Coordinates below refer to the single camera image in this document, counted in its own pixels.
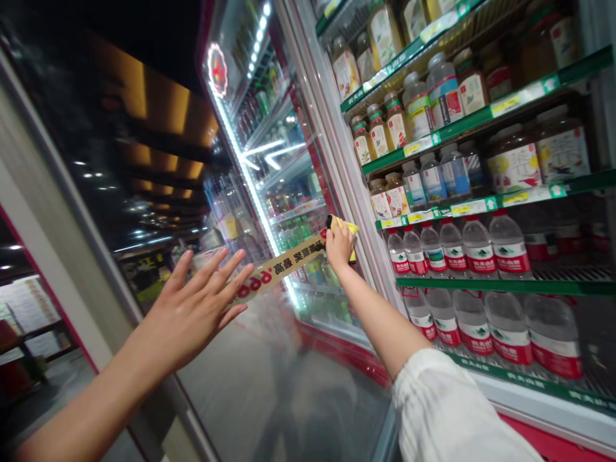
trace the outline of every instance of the bottle label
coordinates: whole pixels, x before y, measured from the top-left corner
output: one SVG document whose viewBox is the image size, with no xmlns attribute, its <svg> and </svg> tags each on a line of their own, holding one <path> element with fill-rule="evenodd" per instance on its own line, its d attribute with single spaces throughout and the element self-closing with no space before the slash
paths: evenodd
<svg viewBox="0 0 616 462">
<path fill-rule="evenodd" d="M 426 93 L 416 96 L 406 105 L 406 116 L 413 132 L 413 140 L 418 140 L 434 131 L 430 100 Z"/>
<path fill-rule="evenodd" d="M 372 38 L 377 47 L 377 54 L 381 67 L 385 67 L 389 61 L 396 57 L 396 50 L 393 43 L 393 31 L 388 20 L 387 9 L 381 8 L 372 17 L 370 23 Z"/>
<path fill-rule="evenodd" d="M 462 246 L 443 247 L 443 249 L 445 250 L 445 262 L 450 270 L 465 271 L 468 269 Z"/>
<path fill-rule="evenodd" d="M 442 273 L 447 269 L 447 263 L 445 262 L 445 254 L 443 253 L 442 247 L 431 250 L 423 249 L 423 252 L 430 271 Z"/>
<path fill-rule="evenodd" d="M 547 261 L 558 258 L 556 234 L 553 232 L 525 233 L 524 243 L 531 260 Z"/>
<path fill-rule="evenodd" d="M 406 191 L 404 186 L 398 186 L 385 192 L 391 216 L 397 217 L 409 213 L 409 204 L 406 201 Z"/>
<path fill-rule="evenodd" d="M 584 252 L 584 241 L 579 225 L 556 227 L 556 244 L 558 251 L 563 255 Z"/>
<path fill-rule="evenodd" d="M 464 247 L 468 265 L 474 273 L 488 274 L 496 271 L 496 260 L 492 246 Z"/>
<path fill-rule="evenodd" d="M 590 174 L 583 127 L 539 140 L 537 150 L 546 184 Z"/>
<path fill-rule="evenodd" d="M 531 270 L 531 262 L 524 243 L 493 244 L 496 266 L 505 273 L 525 273 Z"/>
<path fill-rule="evenodd" d="M 450 346 L 457 347 L 462 344 L 462 340 L 460 338 L 460 331 L 458 329 L 458 323 L 455 318 L 451 318 L 448 320 L 440 320 L 438 318 L 434 318 L 434 324 L 436 326 L 436 332 L 438 337 L 441 339 L 441 342 Z"/>
<path fill-rule="evenodd" d="M 528 331 L 511 332 L 490 326 L 496 352 L 507 361 L 528 366 L 533 363 L 531 338 Z"/>
<path fill-rule="evenodd" d="M 470 193 L 470 181 L 464 168 L 464 160 L 461 157 L 446 162 L 441 168 L 445 177 L 447 194 L 450 197 Z"/>
<path fill-rule="evenodd" d="M 488 161 L 496 192 L 517 191 L 541 184 L 535 144 L 498 154 Z"/>
<path fill-rule="evenodd" d="M 422 174 L 423 189 L 426 191 L 428 199 L 438 201 L 447 197 L 443 173 L 440 166 L 434 166 Z"/>
<path fill-rule="evenodd" d="M 425 204 L 424 186 L 422 185 L 422 176 L 420 173 L 404 177 L 406 184 L 406 198 L 409 205 Z"/>
<path fill-rule="evenodd" d="M 429 92 L 432 120 L 436 130 L 464 117 L 458 80 L 455 76 L 446 77 L 432 87 Z"/>
<path fill-rule="evenodd" d="M 377 152 L 377 157 L 382 157 L 389 152 L 383 125 L 376 125 L 370 128 L 370 136 L 372 137 L 372 144 L 374 145 L 374 150 Z"/>
<path fill-rule="evenodd" d="M 404 128 L 404 118 L 402 114 L 393 114 L 387 119 L 387 127 L 395 149 L 406 145 L 406 129 Z"/>
<path fill-rule="evenodd" d="M 409 261 L 411 273 L 420 275 L 428 272 L 423 252 L 407 252 L 406 258 Z"/>
<path fill-rule="evenodd" d="M 544 368 L 568 379 L 582 377 L 582 360 L 576 341 L 558 341 L 530 329 L 533 355 Z"/>
<path fill-rule="evenodd" d="M 550 37 L 552 38 L 558 68 L 562 69 L 569 64 L 573 64 L 578 57 L 573 18 L 566 17 L 558 21 L 550 29 Z"/>
<path fill-rule="evenodd" d="M 372 209 L 377 220 L 392 218 L 389 203 L 387 202 L 387 194 L 380 192 L 370 197 L 372 201 Z"/>
<path fill-rule="evenodd" d="M 355 57 L 352 53 L 349 53 L 348 50 L 345 50 L 345 52 L 334 61 L 333 68 L 340 98 L 344 100 L 359 88 Z"/>
<path fill-rule="evenodd" d="M 509 66 L 500 66 L 492 71 L 487 78 L 490 99 L 496 101 L 513 91 L 511 86 L 511 70 Z"/>
<path fill-rule="evenodd" d="M 458 321 L 462 343 L 472 351 L 480 355 L 489 356 L 494 353 L 494 344 L 490 337 L 490 328 L 487 324 L 471 325 Z"/>
<path fill-rule="evenodd" d="M 478 74 L 473 74 L 462 81 L 460 84 L 460 97 L 466 115 L 488 104 L 484 95 L 483 82 Z"/>
</svg>

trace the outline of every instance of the juice bottle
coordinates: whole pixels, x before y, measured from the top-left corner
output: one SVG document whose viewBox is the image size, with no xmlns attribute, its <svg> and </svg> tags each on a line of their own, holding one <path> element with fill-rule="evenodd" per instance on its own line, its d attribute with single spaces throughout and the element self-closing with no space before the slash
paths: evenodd
<svg viewBox="0 0 616 462">
<path fill-rule="evenodd" d="M 357 154 L 359 165 L 363 166 L 376 160 L 377 153 L 374 150 L 374 146 L 372 146 L 372 140 L 368 138 L 364 118 L 361 115 L 356 115 L 351 120 L 351 126 L 353 127 L 355 154 Z"/>
<path fill-rule="evenodd" d="M 344 101 L 359 88 L 359 72 L 357 71 L 355 56 L 353 56 L 353 52 L 351 52 L 343 37 L 336 37 L 334 40 L 332 67 L 336 76 L 338 93 Z"/>
<path fill-rule="evenodd" d="M 370 137 L 377 157 L 382 157 L 394 150 L 389 130 L 383 122 L 383 113 L 378 104 L 368 106 L 368 119 L 370 119 Z"/>
<path fill-rule="evenodd" d="M 372 0 L 368 19 L 368 34 L 374 57 L 374 71 L 378 72 L 402 51 L 402 40 L 391 5 L 384 0 Z"/>
<path fill-rule="evenodd" d="M 394 149 L 401 148 L 407 143 L 407 130 L 404 122 L 404 111 L 402 111 L 396 92 L 387 93 L 385 108 L 387 109 L 387 128 L 389 128 L 393 147 Z"/>
</svg>

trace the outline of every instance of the printed label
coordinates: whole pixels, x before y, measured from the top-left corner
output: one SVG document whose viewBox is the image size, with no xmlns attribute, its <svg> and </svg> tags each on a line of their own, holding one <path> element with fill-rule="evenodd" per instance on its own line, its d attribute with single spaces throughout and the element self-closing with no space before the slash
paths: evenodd
<svg viewBox="0 0 616 462">
<path fill-rule="evenodd" d="M 531 270 L 524 243 L 492 245 L 499 270 L 505 273 L 525 273 Z"/>
<path fill-rule="evenodd" d="M 370 150 L 368 149 L 368 140 L 365 136 L 355 138 L 355 154 L 361 165 L 366 165 L 370 162 Z"/>
<path fill-rule="evenodd" d="M 440 166 L 432 167 L 422 174 L 423 189 L 430 201 L 438 201 L 447 197 L 445 182 Z"/>
<path fill-rule="evenodd" d="M 494 344 L 490 337 L 490 327 L 487 324 L 471 325 L 458 321 L 462 343 L 472 351 L 484 356 L 494 353 Z"/>
<path fill-rule="evenodd" d="M 499 194 L 541 184 L 539 159 L 534 143 L 492 157 L 488 167 Z"/>
<path fill-rule="evenodd" d="M 382 157 L 389 152 L 383 125 L 376 125 L 370 128 L 370 136 L 372 137 L 372 144 L 374 146 L 374 150 L 377 152 L 377 157 Z"/>
<path fill-rule="evenodd" d="M 528 366 L 533 363 L 531 338 L 528 331 L 512 332 L 490 326 L 496 352 L 507 361 Z"/>
<path fill-rule="evenodd" d="M 344 100 L 359 88 L 355 57 L 352 53 L 349 53 L 348 50 L 345 50 L 345 52 L 334 61 L 333 68 L 340 98 Z"/>
<path fill-rule="evenodd" d="M 470 193 L 470 180 L 464 168 L 464 160 L 459 157 L 441 166 L 445 177 L 447 194 L 450 197 Z"/>
<path fill-rule="evenodd" d="M 571 17 L 558 21 L 550 29 L 554 55 L 556 56 L 556 63 L 559 69 L 573 64 L 578 56 L 578 47 L 575 43 L 574 34 L 573 18 Z"/>
<path fill-rule="evenodd" d="M 455 318 L 448 320 L 434 318 L 434 324 L 441 342 L 450 347 L 457 347 L 462 344 L 460 331 L 458 330 L 458 323 Z"/>
<path fill-rule="evenodd" d="M 422 176 L 420 173 L 404 177 L 406 185 L 406 198 L 409 205 L 425 204 L 424 186 L 422 185 Z"/>
<path fill-rule="evenodd" d="M 443 128 L 464 117 L 455 76 L 446 77 L 437 83 L 430 90 L 429 98 L 435 129 Z"/>
<path fill-rule="evenodd" d="M 553 232 L 525 233 L 524 243 L 531 260 L 547 261 L 558 258 L 556 234 Z"/>
<path fill-rule="evenodd" d="M 389 257 L 391 259 L 391 262 L 393 263 L 393 270 L 396 272 L 396 274 L 406 274 L 411 271 L 411 268 L 409 267 L 409 262 L 406 259 L 406 253 L 390 252 Z"/>
<path fill-rule="evenodd" d="M 418 140 L 434 131 L 432 111 L 427 94 L 416 96 L 406 105 L 406 116 L 413 132 L 413 140 Z"/>
<path fill-rule="evenodd" d="M 468 258 L 470 270 L 474 273 L 493 273 L 496 271 L 496 260 L 492 246 L 485 247 L 464 247 Z"/>
<path fill-rule="evenodd" d="M 409 204 L 406 201 L 406 191 L 404 186 L 398 186 L 385 192 L 387 202 L 391 210 L 391 216 L 397 217 L 406 215 L 409 212 Z"/>
<path fill-rule="evenodd" d="M 582 377 L 581 354 L 576 341 L 553 340 L 533 329 L 529 329 L 529 333 L 537 363 L 568 379 Z"/>
<path fill-rule="evenodd" d="M 465 271 L 468 269 L 462 246 L 443 247 L 443 249 L 445 250 L 445 262 L 450 270 Z"/>
<path fill-rule="evenodd" d="M 389 209 L 389 203 L 387 201 L 387 194 L 380 192 L 370 197 L 372 201 L 372 209 L 374 210 L 374 216 L 377 220 L 393 218 L 391 210 Z"/>
<path fill-rule="evenodd" d="M 539 140 L 537 149 L 544 183 L 590 174 L 582 127 Z"/>
<path fill-rule="evenodd" d="M 422 275 L 428 272 L 428 265 L 425 263 L 423 252 L 407 252 L 406 258 L 411 267 L 411 273 Z"/>
<path fill-rule="evenodd" d="M 584 241 L 579 224 L 556 227 L 556 245 L 563 255 L 581 253 L 584 251 Z"/>
<path fill-rule="evenodd" d="M 466 115 L 483 108 L 488 104 L 483 93 L 483 82 L 477 74 L 465 78 L 460 84 L 462 107 Z"/>
<path fill-rule="evenodd" d="M 404 118 L 402 114 L 393 114 L 387 119 L 387 127 L 395 149 L 401 148 L 406 144 L 406 129 L 404 128 Z"/>
<path fill-rule="evenodd" d="M 423 252 L 430 271 L 442 273 L 447 269 L 447 263 L 445 262 L 445 254 L 442 247 L 431 250 L 423 249 Z"/>
</svg>

